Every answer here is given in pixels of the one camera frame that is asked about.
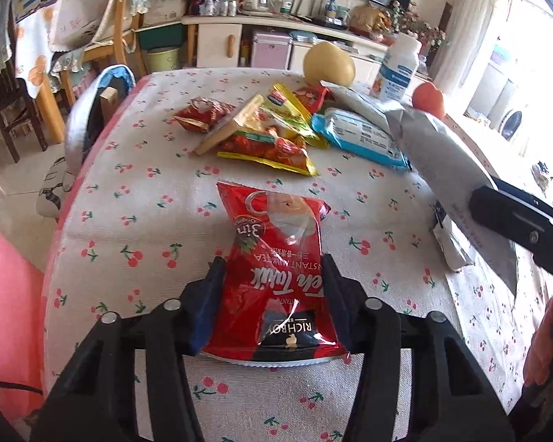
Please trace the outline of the right hand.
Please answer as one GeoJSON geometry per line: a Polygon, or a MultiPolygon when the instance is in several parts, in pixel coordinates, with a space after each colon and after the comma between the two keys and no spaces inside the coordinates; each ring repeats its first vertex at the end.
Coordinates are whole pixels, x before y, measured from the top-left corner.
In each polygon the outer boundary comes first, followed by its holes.
{"type": "Polygon", "coordinates": [[[545,315],[532,338],[531,347],[525,358],[524,386],[542,385],[549,378],[549,367],[553,363],[553,297],[546,305],[545,315]]]}

